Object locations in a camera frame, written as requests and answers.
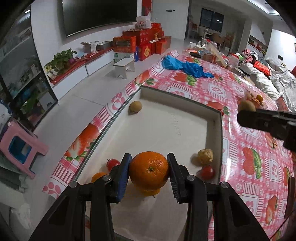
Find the brown kiwi mid table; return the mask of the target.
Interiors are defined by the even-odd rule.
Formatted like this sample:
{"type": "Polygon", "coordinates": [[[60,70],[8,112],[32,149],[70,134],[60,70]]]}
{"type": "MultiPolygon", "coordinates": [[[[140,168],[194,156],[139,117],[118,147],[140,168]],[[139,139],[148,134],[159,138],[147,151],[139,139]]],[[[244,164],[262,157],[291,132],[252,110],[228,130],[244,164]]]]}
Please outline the brown kiwi mid table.
{"type": "Polygon", "coordinates": [[[255,105],[251,101],[249,101],[247,99],[243,99],[238,104],[237,110],[238,110],[238,112],[241,112],[242,110],[255,112],[256,108],[255,108],[255,105]]]}

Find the orange mandarin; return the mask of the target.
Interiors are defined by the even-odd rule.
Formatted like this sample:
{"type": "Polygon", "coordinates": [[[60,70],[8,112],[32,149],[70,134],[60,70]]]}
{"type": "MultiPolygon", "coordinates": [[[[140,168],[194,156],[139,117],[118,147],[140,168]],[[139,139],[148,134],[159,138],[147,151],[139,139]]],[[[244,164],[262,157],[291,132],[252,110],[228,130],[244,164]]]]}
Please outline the orange mandarin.
{"type": "Polygon", "coordinates": [[[144,197],[156,197],[156,195],[158,195],[160,193],[160,189],[155,189],[155,190],[144,190],[142,188],[140,188],[139,186],[137,186],[136,184],[133,184],[136,188],[136,190],[144,197]]]}
{"type": "Polygon", "coordinates": [[[98,172],[98,173],[94,174],[91,178],[91,183],[94,183],[96,180],[98,180],[99,178],[101,178],[105,175],[107,175],[107,173],[105,173],[105,172],[98,172]]]}
{"type": "Polygon", "coordinates": [[[161,189],[169,177],[168,161],[160,153],[141,152],[129,164],[129,177],[141,190],[161,189]]]}

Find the wrinkled walnut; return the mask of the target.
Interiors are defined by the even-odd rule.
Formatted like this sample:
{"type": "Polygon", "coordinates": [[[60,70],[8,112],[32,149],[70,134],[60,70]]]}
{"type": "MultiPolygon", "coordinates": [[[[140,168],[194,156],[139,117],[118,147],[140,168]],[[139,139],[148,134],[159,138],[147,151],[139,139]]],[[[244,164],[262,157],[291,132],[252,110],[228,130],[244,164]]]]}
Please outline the wrinkled walnut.
{"type": "Polygon", "coordinates": [[[197,154],[197,161],[201,166],[210,164],[213,161],[213,151],[211,149],[202,149],[197,154]]]}

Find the red cherry tomato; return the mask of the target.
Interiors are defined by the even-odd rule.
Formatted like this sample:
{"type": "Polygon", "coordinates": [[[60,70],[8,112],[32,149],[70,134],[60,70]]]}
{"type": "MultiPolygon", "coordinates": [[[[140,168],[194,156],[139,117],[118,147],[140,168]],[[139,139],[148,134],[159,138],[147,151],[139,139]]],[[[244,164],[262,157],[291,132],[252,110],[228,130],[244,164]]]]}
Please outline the red cherry tomato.
{"type": "Polygon", "coordinates": [[[109,159],[106,161],[106,166],[108,171],[110,172],[113,167],[120,165],[120,162],[117,159],[109,159]]]}

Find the brown kiwi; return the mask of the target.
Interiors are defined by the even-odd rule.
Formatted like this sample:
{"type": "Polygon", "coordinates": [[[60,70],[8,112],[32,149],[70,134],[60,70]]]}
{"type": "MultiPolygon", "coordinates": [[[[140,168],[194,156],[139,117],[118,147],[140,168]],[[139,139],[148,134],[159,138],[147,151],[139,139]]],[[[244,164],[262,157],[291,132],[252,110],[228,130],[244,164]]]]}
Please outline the brown kiwi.
{"type": "Polygon", "coordinates": [[[129,113],[130,114],[136,114],[139,113],[142,110],[142,103],[138,100],[133,101],[130,105],[129,105],[129,113]]]}

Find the glass fruit bowl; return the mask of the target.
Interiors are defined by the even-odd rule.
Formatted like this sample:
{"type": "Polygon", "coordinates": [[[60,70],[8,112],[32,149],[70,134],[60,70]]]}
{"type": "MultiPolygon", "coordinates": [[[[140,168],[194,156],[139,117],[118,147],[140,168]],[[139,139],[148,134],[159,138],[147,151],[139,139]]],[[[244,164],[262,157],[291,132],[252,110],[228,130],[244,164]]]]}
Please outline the glass fruit bowl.
{"type": "Polygon", "coordinates": [[[251,92],[249,90],[245,90],[245,93],[244,93],[244,97],[251,101],[254,105],[255,105],[255,108],[259,108],[259,109],[267,109],[267,105],[265,104],[265,101],[263,100],[262,103],[260,103],[257,99],[256,99],[256,96],[258,95],[258,93],[256,92],[251,92]]]}

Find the orange in bowl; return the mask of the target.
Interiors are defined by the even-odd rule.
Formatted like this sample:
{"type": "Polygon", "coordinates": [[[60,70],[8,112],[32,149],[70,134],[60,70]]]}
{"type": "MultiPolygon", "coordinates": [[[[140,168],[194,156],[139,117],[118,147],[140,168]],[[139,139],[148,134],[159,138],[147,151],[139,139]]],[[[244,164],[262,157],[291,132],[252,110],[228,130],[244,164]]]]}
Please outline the orange in bowl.
{"type": "Polygon", "coordinates": [[[263,97],[262,97],[260,94],[258,94],[258,95],[256,96],[256,99],[257,99],[260,103],[263,102],[263,97]]]}

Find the pink strawberry tablecloth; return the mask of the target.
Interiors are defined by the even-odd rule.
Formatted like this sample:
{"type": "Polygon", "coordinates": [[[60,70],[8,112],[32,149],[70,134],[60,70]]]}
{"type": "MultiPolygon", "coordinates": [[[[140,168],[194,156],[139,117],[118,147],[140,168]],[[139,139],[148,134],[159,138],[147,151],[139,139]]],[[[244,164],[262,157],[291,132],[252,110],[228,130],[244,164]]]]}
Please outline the pink strawberry tablecloth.
{"type": "Polygon", "coordinates": [[[78,173],[95,139],[110,123],[111,118],[141,86],[181,96],[219,110],[223,124],[223,158],[221,180],[228,181],[252,211],[266,234],[279,240],[287,229],[285,218],[288,179],[294,175],[294,154],[285,149],[268,133],[240,127],[237,105],[247,92],[262,92],[237,76],[213,63],[198,60],[177,51],[170,55],[197,63],[212,78],[194,78],[180,70],[166,70],[161,61],[144,71],[125,89],[117,93],[93,118],[69,147],[51,175],[43,192],[58,197],[78,173]]]}

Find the grey white bedding sofa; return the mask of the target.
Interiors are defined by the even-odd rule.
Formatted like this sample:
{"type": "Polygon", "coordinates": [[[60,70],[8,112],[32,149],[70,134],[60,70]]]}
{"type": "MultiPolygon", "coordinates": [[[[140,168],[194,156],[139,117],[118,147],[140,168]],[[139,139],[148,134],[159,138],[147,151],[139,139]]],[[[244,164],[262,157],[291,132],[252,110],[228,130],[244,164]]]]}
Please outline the grey white bedding sofa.
{"type": "Polygon", "coordinates": [[[248,49],[243,51],[245,60],[240,65],[255,86],[274,100],[281,110],[295,112],[295,76],[274,58],[262,59],[248,49]]]}

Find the pink plastic stool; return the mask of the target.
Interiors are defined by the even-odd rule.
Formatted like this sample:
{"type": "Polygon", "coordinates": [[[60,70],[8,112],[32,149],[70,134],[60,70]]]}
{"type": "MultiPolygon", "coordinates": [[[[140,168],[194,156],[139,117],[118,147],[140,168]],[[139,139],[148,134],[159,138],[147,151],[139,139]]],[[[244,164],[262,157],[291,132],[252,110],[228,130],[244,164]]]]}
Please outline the pink plastic stool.
{"type": "Polygon", "coordinates": [[[37,154],[46,155],[48,146],[17,120],[11,119],[1,133],[1,152],[20,171],[34,179],[31,170],[37,154]]]}

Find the blue plastic gloves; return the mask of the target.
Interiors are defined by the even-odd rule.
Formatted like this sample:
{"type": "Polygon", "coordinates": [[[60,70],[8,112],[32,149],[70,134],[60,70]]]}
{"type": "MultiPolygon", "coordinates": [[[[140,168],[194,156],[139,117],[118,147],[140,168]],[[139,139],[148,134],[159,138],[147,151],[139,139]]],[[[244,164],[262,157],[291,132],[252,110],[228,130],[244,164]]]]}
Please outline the blue plastic gloves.
{"type": "Polygon", "coordinates": [[[209,72],[204,72],[203,67],[197,63],[182,62],[177,58],[167,55],[163,58],[162,66],[168,70],[182,70],[187,75],[191,75],[195,78],[214,78],[214,75],[209,72]]]}

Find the white tv cabinet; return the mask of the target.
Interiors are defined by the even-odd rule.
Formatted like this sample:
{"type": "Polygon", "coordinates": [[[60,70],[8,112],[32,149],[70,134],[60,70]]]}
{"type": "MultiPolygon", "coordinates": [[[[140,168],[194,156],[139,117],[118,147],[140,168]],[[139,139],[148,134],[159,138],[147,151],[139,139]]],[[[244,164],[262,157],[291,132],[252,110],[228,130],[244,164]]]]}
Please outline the white tv cabinet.
{"type": "Polygon", "coordinates": [[[78,59],[69,70],[52,80],[52,90],[58,101],[74,86],[114,60],[113,47],[78,59]]]}

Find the green potted plant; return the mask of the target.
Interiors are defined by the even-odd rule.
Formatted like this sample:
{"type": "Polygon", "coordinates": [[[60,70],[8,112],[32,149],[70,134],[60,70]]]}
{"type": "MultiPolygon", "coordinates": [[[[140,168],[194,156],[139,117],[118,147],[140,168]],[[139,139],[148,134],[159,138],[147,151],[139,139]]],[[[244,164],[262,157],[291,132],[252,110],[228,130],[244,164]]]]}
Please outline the green potted plant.
{"type": "Polygon", "coordinates": [[[74,59],[74,55],[77,54],[71,48],[58,52],[54,55],[53,60],[50,62],[51,69],[55,71],[64,71],[71,65],[70,60],[74,59]]]}

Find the red gift boxes stack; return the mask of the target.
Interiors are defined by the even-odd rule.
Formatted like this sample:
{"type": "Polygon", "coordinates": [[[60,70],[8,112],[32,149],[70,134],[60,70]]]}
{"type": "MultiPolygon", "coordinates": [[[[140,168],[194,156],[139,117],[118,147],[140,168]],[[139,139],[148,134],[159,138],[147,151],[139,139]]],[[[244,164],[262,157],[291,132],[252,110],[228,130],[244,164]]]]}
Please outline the red gift boxes stack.
{"type": "Polygon", "coordinates": [[[143,61],[154,54],[163,54],[170,47],[171,36],[165,35],[160,23],[151,23],[150,28],[130,29],[114,37],[114,61],[124,58],[143,61]]]}

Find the small white stool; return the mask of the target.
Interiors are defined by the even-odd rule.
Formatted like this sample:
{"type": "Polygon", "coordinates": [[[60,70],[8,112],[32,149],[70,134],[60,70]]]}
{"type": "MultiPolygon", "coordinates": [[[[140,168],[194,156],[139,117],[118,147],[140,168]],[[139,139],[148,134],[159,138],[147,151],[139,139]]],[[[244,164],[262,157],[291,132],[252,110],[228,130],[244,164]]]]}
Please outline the small white stool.
{"type": "Polygon", "coordinates": [[[133,58],[123,58],[114,63],[115,77],[122,77],[127,79],[127,71],[135,72],[135,65],[133,58]]]}

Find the black television screen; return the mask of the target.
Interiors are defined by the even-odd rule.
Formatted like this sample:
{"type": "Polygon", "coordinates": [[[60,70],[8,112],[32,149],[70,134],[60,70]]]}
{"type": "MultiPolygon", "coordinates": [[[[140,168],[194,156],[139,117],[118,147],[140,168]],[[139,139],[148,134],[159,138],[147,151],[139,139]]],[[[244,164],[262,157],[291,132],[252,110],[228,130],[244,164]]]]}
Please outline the black television screen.
{"type": "Polygon", "coordinates": [[[62,1],[67,37],[96,27],[130,23],[137,17],[138,1],[66,0],[62,1]]]}

